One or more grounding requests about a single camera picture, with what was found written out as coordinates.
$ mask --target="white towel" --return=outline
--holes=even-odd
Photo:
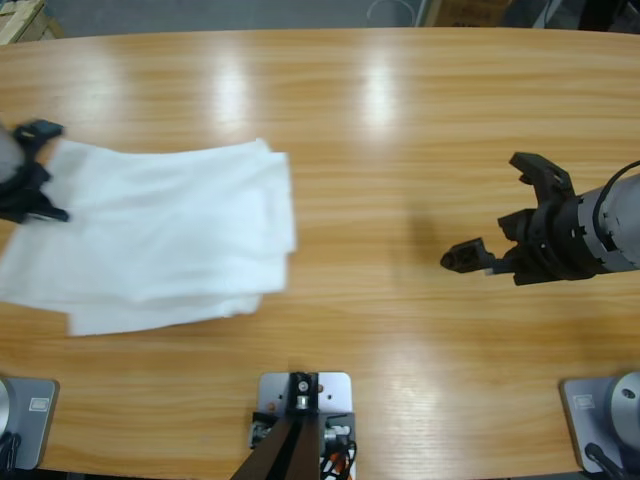
[[[0,299],[67,312],[72,335],[251,313],[286,286],[288,161],[262,140],[176,154],[62,141],[47,169],[71,221],[18,227]]]

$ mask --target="sticker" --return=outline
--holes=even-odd
[[[29,404],[30,412],[48,412],[49,411],[49,399],[48,398],[32,398]]]
[[[596,408],[596,404],[593,403],[593,395],[574,395],[573,404],[578,410]]]

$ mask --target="mounting plate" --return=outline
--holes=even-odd
[[[265,373],[262,375],[258,394],[258,411],[277,416],[284,415],[288,384],[288,373]],[[318,373],[318,390],[320,413],[353,413],[351,377],[346,373]]]
[[[616,465],[622,467],[620,449],[610,430],[607,408],[617,377],[567,380],[560,388],[578,463],[589,473],[602,472],[584,449],[595,443]]]
[[[58,383],[35,378],[3,378],[9,398],[6,431],[20,434],[16,468],[32,470],[42,457],[58,396]]]

